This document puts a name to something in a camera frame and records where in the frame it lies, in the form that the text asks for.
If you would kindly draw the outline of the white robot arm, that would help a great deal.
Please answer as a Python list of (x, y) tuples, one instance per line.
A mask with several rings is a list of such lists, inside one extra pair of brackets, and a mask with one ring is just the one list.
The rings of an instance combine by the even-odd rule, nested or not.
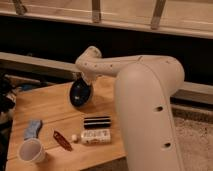
[(181, 63), (170, 56), (104, 58), (88, 47), (76, 60), (83, 80), (115, 78), (114, 101), (129, 171), (185, 171), (170, 97), (184, 82)]

